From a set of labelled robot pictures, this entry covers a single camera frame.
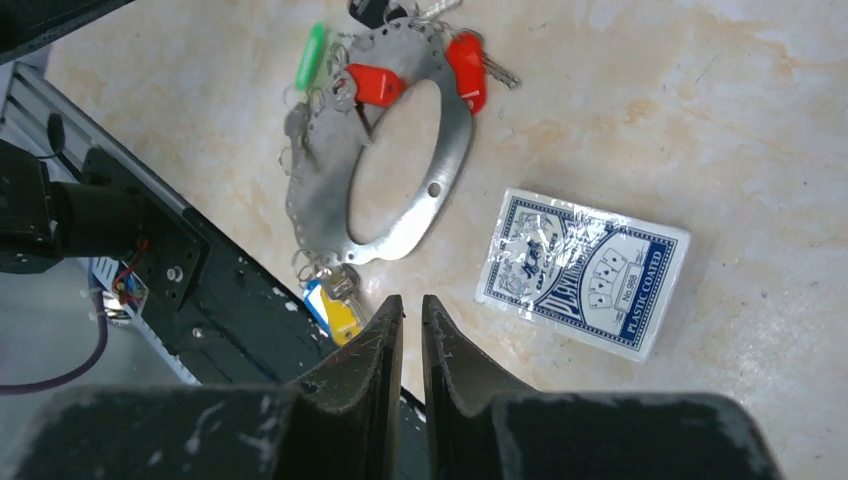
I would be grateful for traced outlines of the blue key tag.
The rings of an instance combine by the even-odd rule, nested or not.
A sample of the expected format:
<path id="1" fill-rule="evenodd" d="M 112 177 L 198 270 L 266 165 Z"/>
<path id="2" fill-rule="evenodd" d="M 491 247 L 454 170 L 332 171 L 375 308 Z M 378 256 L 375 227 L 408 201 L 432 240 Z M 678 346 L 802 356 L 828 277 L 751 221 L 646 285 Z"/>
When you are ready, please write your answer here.
<path id="1" fill-rule="evenodd" d="M 329 315 L 322 296 L 322 285 L 318 279 L 308 281 L 303 287 L 303 302 L 319 324 L 325 336 L 331 334 Z"/>

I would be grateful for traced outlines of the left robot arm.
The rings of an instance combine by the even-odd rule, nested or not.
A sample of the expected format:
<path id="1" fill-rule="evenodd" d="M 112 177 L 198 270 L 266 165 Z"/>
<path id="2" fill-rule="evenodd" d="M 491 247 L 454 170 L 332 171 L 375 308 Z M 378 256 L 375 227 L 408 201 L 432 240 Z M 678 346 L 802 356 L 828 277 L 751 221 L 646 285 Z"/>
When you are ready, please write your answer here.
<path id="1" fill-rule="evenodd" d="M 127 259 L 145 244 L 143 199 L 54 181 L 47 163 L 1 142 L 1 271 L 41 274 L 66 258 Z"/>

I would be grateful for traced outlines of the perforated metal keyring plate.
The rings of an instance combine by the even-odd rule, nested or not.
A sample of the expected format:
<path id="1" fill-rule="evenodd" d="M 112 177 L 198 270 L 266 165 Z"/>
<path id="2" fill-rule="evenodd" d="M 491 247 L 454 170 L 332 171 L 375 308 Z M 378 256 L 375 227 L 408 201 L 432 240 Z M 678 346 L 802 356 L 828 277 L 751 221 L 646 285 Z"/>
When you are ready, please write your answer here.
<path id="1" fill-rule="evenodd" d="M 388 108 L 357 104 L 350 74 L 291 108 L 285 212 L 300 250 L 328 265 L 401 259 L 431 229 L 473 140 L 446 40 L 401 18 L 355 35 L 350 65 L 381 67 L 408 90 Z"/>

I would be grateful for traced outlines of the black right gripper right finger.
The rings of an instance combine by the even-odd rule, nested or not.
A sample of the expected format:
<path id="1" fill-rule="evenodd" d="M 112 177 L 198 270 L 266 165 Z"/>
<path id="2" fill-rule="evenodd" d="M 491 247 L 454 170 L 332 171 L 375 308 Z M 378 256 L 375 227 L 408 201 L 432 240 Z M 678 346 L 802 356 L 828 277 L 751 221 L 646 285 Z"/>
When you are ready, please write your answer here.
<path id="1" fill-rule="evenodd" d="M 422 302 L 428 454 L 435 479 L 779 479 L 753 418 L 689 392 L 543 392 Z"/>

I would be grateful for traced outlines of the green key tag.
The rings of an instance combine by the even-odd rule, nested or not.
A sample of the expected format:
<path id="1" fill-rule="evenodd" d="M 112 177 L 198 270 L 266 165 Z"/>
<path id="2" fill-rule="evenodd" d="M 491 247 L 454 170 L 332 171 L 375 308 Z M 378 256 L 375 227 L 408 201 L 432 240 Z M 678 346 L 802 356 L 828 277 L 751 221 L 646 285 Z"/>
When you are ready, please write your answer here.
<path id="1" fill-rule="evenodd" d="M 316 22 L 309 31 L 306 44 L 294 79 L 297 91 L 305 91 L 314 82 L 319 64 L 324 56 L 327 40 L 327 27 L 323 22 Z"/>

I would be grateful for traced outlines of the black key tag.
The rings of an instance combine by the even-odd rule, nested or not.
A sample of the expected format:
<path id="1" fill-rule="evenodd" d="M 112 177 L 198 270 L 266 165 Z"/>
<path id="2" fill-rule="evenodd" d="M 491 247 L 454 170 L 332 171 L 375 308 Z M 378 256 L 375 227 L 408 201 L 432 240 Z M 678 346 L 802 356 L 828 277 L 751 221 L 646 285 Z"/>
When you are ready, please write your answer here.
<path id="1" fill-rule="evenodd" d="M 347 11 L 352 19 L 369 29 L 408 16 L 407 10 L 398 1 L 392 0 L 349 0 Z"/>

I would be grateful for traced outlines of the playing card deck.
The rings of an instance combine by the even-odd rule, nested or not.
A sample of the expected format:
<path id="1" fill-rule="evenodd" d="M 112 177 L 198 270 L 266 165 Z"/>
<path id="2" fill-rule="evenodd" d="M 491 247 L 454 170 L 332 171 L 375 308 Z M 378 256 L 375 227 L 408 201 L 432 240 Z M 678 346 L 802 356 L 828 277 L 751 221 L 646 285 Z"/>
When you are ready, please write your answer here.
<path id="1" fill-rule="evenodd" d="M 644 362 L 691 240 L 680 228 L 509 188 L 475 300 Z"/>

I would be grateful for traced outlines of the yellow key tag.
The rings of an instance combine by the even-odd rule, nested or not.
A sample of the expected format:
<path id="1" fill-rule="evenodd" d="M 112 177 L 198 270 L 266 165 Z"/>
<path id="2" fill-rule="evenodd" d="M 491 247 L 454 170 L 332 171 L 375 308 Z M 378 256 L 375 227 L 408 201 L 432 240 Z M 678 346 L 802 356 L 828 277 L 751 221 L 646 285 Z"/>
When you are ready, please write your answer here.
<path id="1" fill-rule="evenodd" d="M 319 314 L 336 345 L 344 346 L 362 332 L 360 315 L 350 302 L 331 299 L 323 287 L 317 288 L 317 294 Z"/>

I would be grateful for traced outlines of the red key tag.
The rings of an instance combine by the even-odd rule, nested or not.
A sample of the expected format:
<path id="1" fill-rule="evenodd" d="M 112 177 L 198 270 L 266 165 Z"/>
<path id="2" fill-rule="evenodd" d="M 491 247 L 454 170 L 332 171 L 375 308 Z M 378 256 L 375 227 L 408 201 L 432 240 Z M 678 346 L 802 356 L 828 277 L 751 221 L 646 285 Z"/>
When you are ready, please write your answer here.
<path id="1" fill-rule="evenodd" d="M 483 46 L 475 34 L 457 33 L 445 49 L 445 58 L 454 71 L 456 90 L 466 102 L 472 115 L 478 114 L 488 98 Z"/>
<path id="2" fill-rule="evenodd" d="M 361 104 L 389 108 L 408 86 L 406 80 L 383 67 L 352 63 L 345 67 L 345 71 L 355 86 L 354 100 Z"/>

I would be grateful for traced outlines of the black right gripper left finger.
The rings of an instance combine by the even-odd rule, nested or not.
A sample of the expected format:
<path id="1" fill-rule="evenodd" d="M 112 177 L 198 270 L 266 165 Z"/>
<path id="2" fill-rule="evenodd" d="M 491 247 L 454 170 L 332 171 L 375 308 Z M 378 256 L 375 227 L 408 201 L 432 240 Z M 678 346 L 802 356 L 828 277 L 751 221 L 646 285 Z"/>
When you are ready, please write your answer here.
<path id="1" fill-rule="evenodd" d="M 17 479 L 384 479 L 393 474 L 404 308 L 287 384 L 82 386 L 13 449 Z"/>

